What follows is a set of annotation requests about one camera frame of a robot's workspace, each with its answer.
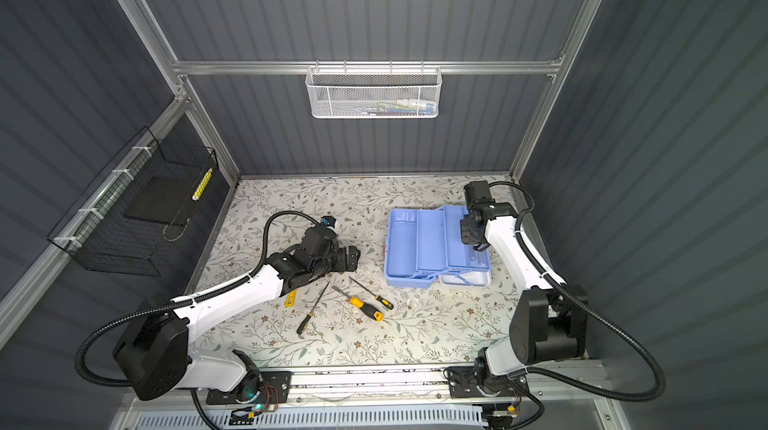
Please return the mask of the yellow pipe wrench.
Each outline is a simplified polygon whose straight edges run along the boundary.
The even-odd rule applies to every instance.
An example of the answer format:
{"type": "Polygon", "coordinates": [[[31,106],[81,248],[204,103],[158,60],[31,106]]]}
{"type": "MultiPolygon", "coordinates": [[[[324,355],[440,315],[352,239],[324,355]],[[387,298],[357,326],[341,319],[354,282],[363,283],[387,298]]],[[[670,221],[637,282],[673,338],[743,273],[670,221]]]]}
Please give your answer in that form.
{"type": "Polygon", "coordinates": [[[287,294],[284,305],[286,308],[292,308],[295,305],[297,291],[293,290],[287,294]]]}

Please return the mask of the yellow black handled screwdriver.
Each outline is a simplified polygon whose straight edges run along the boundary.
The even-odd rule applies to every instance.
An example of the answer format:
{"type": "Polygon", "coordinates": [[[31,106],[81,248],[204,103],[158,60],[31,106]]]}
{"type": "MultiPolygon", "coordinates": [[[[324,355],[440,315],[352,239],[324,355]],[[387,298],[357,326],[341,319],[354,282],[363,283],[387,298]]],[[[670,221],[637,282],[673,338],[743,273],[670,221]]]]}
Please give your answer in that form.
{"type": "Polygon", "coordinates": [[[383,320],[383,314],[374,305],[366,303],[358,297],[348,294],[336,285],[333,285],[332,289],[343,295],[351,305],[353,305],[355,308],[358,308],[368,318],[371,318],[377,322],[383,320]]]}

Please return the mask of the slim yellow black screwdriver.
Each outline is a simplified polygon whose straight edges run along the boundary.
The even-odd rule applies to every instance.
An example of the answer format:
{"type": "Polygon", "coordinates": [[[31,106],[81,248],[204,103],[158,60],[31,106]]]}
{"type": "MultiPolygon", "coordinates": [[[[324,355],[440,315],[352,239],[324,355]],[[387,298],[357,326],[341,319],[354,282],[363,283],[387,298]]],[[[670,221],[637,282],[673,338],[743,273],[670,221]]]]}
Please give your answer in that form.
{"type": "Polygon", "coordinates": [[[369,294],[371,294],[385,308],[387,308],[389,310],[393,310],[394,309],[394,304],[392,302],[390,302],[388,299],[386,299],[385,297],[381,296],[379,293],[369,289],[368,287],[363,285],[361,282],[359,282],[358,280],[356,280],[356,279],[354,279],[352,277],[350,277],[349,280],[352,281],[355,285],[359,286],[361,289],[363,289],[366,292],[368,292],[369,294]]]}

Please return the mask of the white blue tool box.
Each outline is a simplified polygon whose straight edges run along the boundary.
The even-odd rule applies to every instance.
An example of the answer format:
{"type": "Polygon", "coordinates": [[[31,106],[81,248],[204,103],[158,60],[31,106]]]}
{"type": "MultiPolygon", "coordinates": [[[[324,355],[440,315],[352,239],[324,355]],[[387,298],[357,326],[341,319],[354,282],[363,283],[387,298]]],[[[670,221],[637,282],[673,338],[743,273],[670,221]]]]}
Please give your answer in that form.
{"type": "Polygon", "coordinates": [[[460,287],[489,286],[489,252],[479,252],[462,242],[460,221],[466,214],[467,209],[460,205],[391,210],[385,242],[387,283],[420,289],[434,282],[460,287]]]}

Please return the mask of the thin black screwdriver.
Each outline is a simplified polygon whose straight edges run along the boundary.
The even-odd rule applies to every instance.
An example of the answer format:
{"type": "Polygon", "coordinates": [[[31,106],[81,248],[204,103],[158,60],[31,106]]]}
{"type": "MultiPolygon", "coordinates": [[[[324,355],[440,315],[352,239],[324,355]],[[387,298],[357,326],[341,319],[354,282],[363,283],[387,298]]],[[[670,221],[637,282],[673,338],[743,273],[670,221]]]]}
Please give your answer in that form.
{"type": "Polygon", "coordinates": [[[316,301],[315,301],[315,302],[314,302],[314,304],[312,305],[312,307],[311,307],[310,311],[309,311],[309,312],[308,312],[308,313],[305,315],[304,319],[303,319],[303,320],[301,321],[301,323],[299,324],[299,326],[298,326],[298,328],[297,328],[297,331],[296,331],[296,333],[297,333],[299,336],[301,336],[301,335],[302,335],[302,334],[305,332],[305,330],[306,330],[306,328],[307,328],[307,326],[308,326],[308,324],[309,324],[310,320],[311,320],[311,319],[312,319],[312,317],[314,316],[314,313],[315,313],[315,310],[316,310],[317,306],[319,305],[319,303],[320,303],[320,301],[321,301],[322,297],[323,297],[323,296],[324,296],[324,294],[326,293],[326,291],[327,291],[327,289],[329,288],[329,286],[330,286],[330,283],[327,283],[327,284],[325,285],[325,287],[324,287],[324,288],[321,290],[321,292],[320,292],[320,294],[318,295],[318,297],[317,297],[316,301]]]}

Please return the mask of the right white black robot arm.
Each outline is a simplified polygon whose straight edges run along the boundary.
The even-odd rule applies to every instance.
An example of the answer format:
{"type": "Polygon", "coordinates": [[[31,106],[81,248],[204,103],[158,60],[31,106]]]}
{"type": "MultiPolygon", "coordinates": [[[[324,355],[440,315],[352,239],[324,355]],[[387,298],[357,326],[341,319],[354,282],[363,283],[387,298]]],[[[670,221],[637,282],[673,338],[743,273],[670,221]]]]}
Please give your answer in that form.
{"type": "Polygon", "coordinates": [[[478,249],[493,248],[519,291],[508,335],[481,349],[474,366],[447,367],[443,376],[453,398],[511,393],[506,378],[540,362],[580,358],[586,349],[587,314],[563,297],[557,284],[585,303],[578,285],[568,285],[535,249],[523,229],[523,216],[533,204],[517,210],[496,201],[494,182],[472,181],[464,186],[467,213],[460,221],[462,242],[478,249]]]}

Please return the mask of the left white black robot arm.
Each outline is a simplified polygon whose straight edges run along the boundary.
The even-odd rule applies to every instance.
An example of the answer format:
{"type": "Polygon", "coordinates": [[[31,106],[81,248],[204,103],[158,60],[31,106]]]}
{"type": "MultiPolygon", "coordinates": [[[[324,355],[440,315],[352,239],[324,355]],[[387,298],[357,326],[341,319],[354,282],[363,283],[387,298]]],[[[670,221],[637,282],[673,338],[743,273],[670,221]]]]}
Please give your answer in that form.
{"type": "Polygon", "coordinates": [[[233,289],[233,279],[191,296],[192,303],[127,324],[113,357],[139,399],[153,400],[171,390],[209,389],[227,394],[238,403],[250,403],[263,394],[257,365],[240,350],[208,351],[191,345],[206,331],[257,305],[279,299],[330,273],[357,270],[361,251],[344,247],[336,232],[316,225],[302,242],[266,257],[253,276],[233,289]]]}

